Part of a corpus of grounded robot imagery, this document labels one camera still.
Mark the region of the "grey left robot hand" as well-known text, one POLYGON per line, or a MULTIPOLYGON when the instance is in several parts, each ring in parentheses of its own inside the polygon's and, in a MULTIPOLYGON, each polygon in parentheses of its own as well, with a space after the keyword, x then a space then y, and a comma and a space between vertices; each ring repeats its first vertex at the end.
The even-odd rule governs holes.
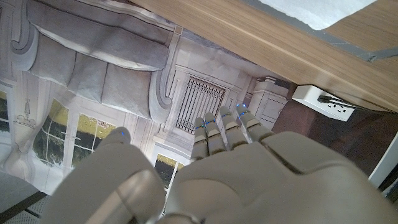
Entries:
POLYGON ((396 223, 397 210, 341 154, 294 132, 273 133, 243 105, 223 129, 195 121, 190 163, 171 188, 124 127, 57 187, 42 223, 396 223))

